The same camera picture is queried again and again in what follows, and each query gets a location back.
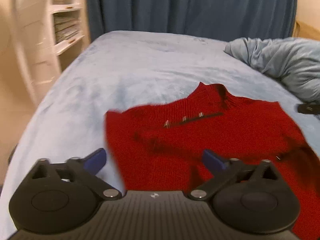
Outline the red knit sweater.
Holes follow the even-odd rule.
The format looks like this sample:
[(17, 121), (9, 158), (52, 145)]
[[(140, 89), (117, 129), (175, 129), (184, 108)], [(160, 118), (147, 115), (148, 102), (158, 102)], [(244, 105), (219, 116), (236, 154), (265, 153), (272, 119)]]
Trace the red knit sweater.
[(279, 103), (200, 83), (172, 103), (108, 111), (105, 131), (128, 190), (189, 191), (201, 185), (211, 178), (204, 150), (250, 164), (271, 160), (301, 205), (294, 233), (319, 238), (319, 158)]

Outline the white shelf unit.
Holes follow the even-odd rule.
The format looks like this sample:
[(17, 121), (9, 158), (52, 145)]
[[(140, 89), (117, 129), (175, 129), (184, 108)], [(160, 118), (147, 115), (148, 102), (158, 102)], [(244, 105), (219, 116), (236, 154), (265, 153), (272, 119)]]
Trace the white shelf unit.
[(63, 72), (88, 44), (84, 0), (50, 0), (54, 49)]

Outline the wooden bed frame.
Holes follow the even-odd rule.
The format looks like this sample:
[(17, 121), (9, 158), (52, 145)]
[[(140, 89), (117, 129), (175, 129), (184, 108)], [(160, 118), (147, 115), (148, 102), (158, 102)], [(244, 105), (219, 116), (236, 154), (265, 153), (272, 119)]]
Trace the wooden bed frame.
[(295, 22), (292, 37), (320, 41), (320, 31), (304, 22)]

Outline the grey-blue crumpled blanket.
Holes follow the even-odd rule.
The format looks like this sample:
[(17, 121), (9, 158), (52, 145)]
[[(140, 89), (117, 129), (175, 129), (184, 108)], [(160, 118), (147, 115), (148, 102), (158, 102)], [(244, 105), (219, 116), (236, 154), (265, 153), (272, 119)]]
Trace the grey-blue crumpled blanket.
[(238, 38), (225, 53), (277, 80), (307, 103), (319, 104), (319, 41), (307, 38)]

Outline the dark blue curtain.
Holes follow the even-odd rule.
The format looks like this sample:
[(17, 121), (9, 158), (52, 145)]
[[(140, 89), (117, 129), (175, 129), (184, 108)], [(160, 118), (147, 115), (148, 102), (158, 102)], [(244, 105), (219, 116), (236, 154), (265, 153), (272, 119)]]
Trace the dark blue curtain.
[(297, 0), (87, 0), (91, 39), (115, 31), (149, 31), (232, 41), (287, 38)]

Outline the light blue bed sheet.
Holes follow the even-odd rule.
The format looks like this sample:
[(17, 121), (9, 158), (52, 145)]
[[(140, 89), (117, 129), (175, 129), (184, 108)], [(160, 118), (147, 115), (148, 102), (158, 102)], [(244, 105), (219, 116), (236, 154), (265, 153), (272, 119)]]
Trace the light blue bed sheet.
[(31, 118), (1, 193), (1, 239), (16, 232), (9, 200), (40, 158), (54, 163), (105, 146), (104, 114), (187, 97), (200, 82), (236, 96), (277, 101), (319, 152), (319, 119), (276, 81), (227, 55), (225, 42), (166, 33), (113, 31), (97, 38), (63, 72)]

